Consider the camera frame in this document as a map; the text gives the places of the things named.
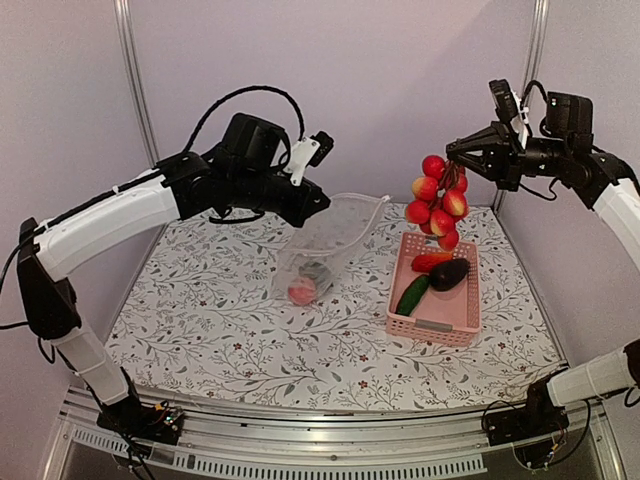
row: plastic bag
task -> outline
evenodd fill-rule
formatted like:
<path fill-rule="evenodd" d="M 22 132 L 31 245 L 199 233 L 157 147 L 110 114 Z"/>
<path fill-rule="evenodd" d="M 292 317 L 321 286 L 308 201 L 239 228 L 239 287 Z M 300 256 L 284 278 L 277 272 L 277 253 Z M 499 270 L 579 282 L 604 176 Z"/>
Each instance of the plastic bag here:
<path fill-rule="evenodd" d="M 390 198 L 357 193 L 331 197 L 331 206 L 307 220 L 278 253 L 272 294 L 296 305 L 320 298 L 376 226 Z"/>

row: table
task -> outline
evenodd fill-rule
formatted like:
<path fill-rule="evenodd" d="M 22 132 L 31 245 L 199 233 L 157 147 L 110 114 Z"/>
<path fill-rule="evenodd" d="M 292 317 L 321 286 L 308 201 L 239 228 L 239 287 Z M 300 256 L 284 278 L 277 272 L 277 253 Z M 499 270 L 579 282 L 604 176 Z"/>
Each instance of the table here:
<path fill-rule="evenodd" d="M 480 254 L 482 332 L 466 348 L 385 333 L 404 206 L 382 220 L 321 301 L 271 298 L 293 229 L 267 215 L 167 227 L 107 349 L 141 385 L 215 399 L 340 410 L 423 410 L 521 400 L 563 363 L 517 258 L 489 208 L 460 224 Z"/>

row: pink plastic basket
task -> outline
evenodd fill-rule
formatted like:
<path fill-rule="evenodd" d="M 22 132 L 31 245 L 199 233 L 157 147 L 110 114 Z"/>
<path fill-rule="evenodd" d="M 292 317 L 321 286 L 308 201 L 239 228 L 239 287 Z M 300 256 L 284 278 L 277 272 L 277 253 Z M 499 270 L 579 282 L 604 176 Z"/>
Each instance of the pink plastic basket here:
<path fill-rule="evenodd" d="M 478 250 L 473 243 L 460 242 L 453 251 L 454 258 L 466 258 L 471 263 L 465 280 L 448 292 L 428 289 L 411 317 L 393 313 L 404 290 L 421 275 L 411 270 L 412 260 L 417 255 L 442 251 L 428 246 L 427 239 L 421 233 L 405 232 L 402 235 L 387 306 L 387 333 L 450 346 L 467 346 L 481 328 Z"/>

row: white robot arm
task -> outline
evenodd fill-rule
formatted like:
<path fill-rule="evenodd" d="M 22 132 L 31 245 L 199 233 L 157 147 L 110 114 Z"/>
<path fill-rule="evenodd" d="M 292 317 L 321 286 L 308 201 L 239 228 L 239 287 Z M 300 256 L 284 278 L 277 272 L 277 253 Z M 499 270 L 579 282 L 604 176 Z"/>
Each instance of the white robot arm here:
<path fill-rule="evenodd" d="M 506 80 L 489 85 L 499 121 L 447 145 L 449 160 L 505 190 L 517 191 L 523 175 L 553 178 L 551 193 L 560 181 L 613 230 L 640 270 L 640 184 L 629 165 L 593 145 L 591 100 L 558 92 L 547 95 L 535 81 L 522 100 Z M 524 99 L 532 87 L 540 89 L 547 103 L 540 123 L 545 138 L 531 135 Z M 555 199 L 555 194 L 546 199 Z M 622 393 L 639 383 L 640 339 L 532 384 L 525 407 L 486 416 L 489 440 L 499 444 L 550 433 L 558 424 L 564 428 L 565 406 Z"/>
<path fill-rule="evenodd" d="M 323 160 L 333 140 L 320 132 L 290 149 L 285 142 L 290 158 L 272 166 L 282 138 L 281 127 L 236 114 L 222 141 L 202 157 L 192 152 L 174 155 L 57 218 L 40 223 L 29 219 L 21 226 L 17 272 L 29 327 L 90 387 L 103 412 L 100 426 L 175 444 L 182 422 L 178 412 L 169 412 L 160 422 L 153 407 L 140 403 L 126 372 L 81 321 L 67 277 L 140 232 L 209 209 L 218 213 L 216 223 L 224 223 L 238 207 L 258 216 L 274 212 L 301 227 L 329 206 L 322 190 L 304 179 L 304 170 Z"/>

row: gray wall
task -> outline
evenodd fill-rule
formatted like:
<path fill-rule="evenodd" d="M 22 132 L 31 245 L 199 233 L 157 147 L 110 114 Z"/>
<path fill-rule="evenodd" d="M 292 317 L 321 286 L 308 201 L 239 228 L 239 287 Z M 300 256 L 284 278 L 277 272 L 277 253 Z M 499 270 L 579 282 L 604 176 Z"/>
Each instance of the gray wall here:
<path fill-rule="evenodd" d="M 640 3 L 552 1 L 540 79 L 592 98 L 596 144 L 640 171 Z M 534 112 L 542 110 L 540 102 Z M 532 182 L 546 188 L 547 182 Z M 583 362 L 640 337 L 640 274 L 622 246 L 573 193 L 547 203 L 509 195 L 504 219 L 554 318 L 570 360 Z M 636 411 L 608 402 L 630 478 L 640 478 Z"/>
<path fill-rule="evenodd" d="M 127 87 L 113 2 L 0 1 L 0 257 L 29 216 L 55 216 L 148 164 Z M 104 338 L 143 253 L 141 236 L 72 276 Z M 15 266 L 0 322 L 24 319 Z M 28 329 L 0 332 L 0 476 L 33 480 L 69 377 Z"/>
<path fill-rule="evenodd" d="M 140 62 L 161 155 L 184 145 L 217 98 L 248 84 L 289 91 L 308 132 L 336 147 L 310 177 L 329 193 L 411 196 L 425 155 L 487 122 L 487 82 L 524 75 L 532 0 L 132 2 Z M 252 93 L 221 108 L 196 151 L 236 111 L 297 136 L 285 100 Z M 494 188 L 472 178 L 469 199 Z"/>

